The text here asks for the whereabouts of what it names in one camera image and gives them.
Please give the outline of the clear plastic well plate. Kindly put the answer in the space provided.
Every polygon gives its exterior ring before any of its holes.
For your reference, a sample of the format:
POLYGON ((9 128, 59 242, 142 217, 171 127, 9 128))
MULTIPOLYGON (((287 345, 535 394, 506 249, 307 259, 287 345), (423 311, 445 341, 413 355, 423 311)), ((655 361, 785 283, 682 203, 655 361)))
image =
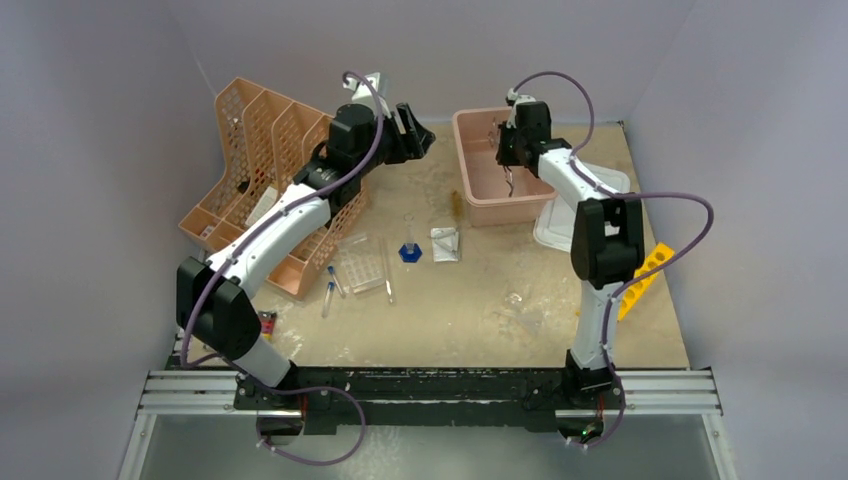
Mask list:
POLYGON ((361 232, 343 239, 338 256, 351 293, 358 295, 385 285, 380 245, 374 236, 361 232))

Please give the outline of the clay triangle in bag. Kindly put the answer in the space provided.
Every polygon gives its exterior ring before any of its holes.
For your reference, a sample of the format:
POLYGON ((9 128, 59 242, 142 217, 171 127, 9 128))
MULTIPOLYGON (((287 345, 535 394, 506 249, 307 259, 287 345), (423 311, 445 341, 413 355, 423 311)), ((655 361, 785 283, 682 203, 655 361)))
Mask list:
POLYGON ((436 227, 430 230, 431 248, 435 263, 461 260, 461 236, 457 227, 436 227))

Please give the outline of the blue capped tube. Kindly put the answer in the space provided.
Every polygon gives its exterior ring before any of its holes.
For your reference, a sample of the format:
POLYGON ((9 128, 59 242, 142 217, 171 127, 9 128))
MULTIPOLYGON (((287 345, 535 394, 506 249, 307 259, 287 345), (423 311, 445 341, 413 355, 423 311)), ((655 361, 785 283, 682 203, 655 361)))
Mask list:
POLYGON ((327 266, 327 271, 328 271, 328 273, 330 274, 330 276, 331 276, 331 278, 332 278, 332 281, 333 281, 333 283, 334 283, 334 285, 335 285, 335 289, 339 292, 340 297, 341 297, 341 298, 345 298, 345 297, 346 297, 346 292, 345 292, 344 287, 343 287, 343 285, 342 285, 342 283, 341 283, 341 281, 340 281, 340 278, 339 278, 339 276, 338 276, 338 274, 337 274, 337 270, 335 269, 335 267, 334 267, 334 266, 332 266, 332 265, 328 265, 328 266, 327 266))
POLYGON ((322 302, 322 318, 327 318, 329 316, 335 290, 336 284, 333 281, 328 282, 322 302))

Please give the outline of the colored marker pack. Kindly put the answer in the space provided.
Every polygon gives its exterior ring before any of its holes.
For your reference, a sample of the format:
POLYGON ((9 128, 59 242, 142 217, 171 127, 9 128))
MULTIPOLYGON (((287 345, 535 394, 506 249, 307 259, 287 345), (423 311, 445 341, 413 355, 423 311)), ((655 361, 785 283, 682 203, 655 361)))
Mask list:
POLYGON ((260 333, 263 338, 268 341, 272 340, 278 314, 275 311, 259 311, 257 313, 260 320, 260 333))

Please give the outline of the pink plastic bin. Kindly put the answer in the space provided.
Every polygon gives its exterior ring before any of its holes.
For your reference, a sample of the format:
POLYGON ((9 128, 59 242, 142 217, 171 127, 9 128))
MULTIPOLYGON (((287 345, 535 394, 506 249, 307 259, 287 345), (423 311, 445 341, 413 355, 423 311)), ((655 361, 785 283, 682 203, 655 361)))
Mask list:
POLYGON ((489 141, 493 120, 506 120, 507 107, 466 109, 452 118, 458 163, 467 202, 467 215, 474 227, 533 222, 543 207, 556 198, 552 187, 532 175, 530 181, 515 178, 515 191, 508 196, 504 172, 495 160, 489 141))

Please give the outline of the white plastic bin lid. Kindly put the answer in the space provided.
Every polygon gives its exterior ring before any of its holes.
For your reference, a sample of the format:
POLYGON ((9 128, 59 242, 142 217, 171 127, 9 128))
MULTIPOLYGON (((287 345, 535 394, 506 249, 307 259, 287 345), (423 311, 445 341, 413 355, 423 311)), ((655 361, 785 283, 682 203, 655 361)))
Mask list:
MULTIPOLYGON (((586 164, 585 167, 609 189, 629 192, 630 178, 619 170, 598 165, 586 164)), ((537 217, 533 236, 542 246, 569 253, 572 245, 575 211, 563 198, 549 201, 537 217)))

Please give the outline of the brown bristle tube brush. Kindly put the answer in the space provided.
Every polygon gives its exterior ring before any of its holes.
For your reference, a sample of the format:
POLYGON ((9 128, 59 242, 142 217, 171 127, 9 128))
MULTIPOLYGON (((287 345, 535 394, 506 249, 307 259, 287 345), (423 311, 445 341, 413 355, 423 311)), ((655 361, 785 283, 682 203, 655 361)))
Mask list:
POLYGON ((463 197, 458 190, 451 192, 451 217, 454 222, 454 255, 457 259, 461 258, 461 226, 463 220, 463 197))

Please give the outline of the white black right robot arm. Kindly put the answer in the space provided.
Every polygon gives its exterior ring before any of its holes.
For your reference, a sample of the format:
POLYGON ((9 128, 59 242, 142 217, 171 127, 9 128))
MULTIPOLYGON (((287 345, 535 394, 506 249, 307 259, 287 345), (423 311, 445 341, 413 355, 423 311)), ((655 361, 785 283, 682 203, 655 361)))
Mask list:
POLYGON ((645 259, 642 206, 602 182, 566 140, 553 137, 546 103, 521 95, 508 104, 509 116, 498 126, 497 163, 528 170, 574 212, 570 259, 581 281, 581 306, 561 392, 569 404, 584 407, 613 385, 619 298, 645 259))

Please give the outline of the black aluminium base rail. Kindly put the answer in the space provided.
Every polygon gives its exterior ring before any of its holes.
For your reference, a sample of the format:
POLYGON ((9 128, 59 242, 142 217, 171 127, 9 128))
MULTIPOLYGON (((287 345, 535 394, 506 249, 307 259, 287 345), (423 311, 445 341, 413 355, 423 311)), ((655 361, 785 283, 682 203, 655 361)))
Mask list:
POLYGON ((603 392, 572 389, 561 368, 303 367, 292 396, 228 370, 152 371, 139 413, 241 415, 275 434, 332 435, 340 426, 515 427, 592 440, 620 414, 722 411, 711 371, 628 370, 603 392))

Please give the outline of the orange perforated file organizer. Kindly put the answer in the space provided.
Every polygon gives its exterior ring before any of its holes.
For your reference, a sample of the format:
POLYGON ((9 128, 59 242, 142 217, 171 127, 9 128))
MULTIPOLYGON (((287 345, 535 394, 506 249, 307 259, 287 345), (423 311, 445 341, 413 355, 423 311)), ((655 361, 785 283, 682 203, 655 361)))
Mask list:
MULTIPOLYGON (((179 224, 195 244, 212 253, 249 228, 245 220, 269 185, 278 190, 279 199, 330 126, 328 114, 241 77, 216 96, 215 114, 224 174, 179 224)), ((268 284, 304 299, 368 204, 369 191, 363 189, 330 224, 278 264, 268 284)))

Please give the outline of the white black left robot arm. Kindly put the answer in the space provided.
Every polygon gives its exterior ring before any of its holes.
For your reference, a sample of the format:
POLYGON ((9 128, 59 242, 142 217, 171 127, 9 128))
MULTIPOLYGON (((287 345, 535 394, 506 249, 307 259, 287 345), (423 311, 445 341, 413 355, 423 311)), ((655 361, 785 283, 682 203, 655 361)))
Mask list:
POLYGON ((395 112, 339 107, 309 161, 256 223, 208 260, 186 258, 176 274, 176 323, 260 383, 272 408, 298 395, 296 364, 262 335, 252 299, 272 271, 308 236, 328 226, 360 193, 376 167, 423 158, 435 142, 406 103, 395 112))

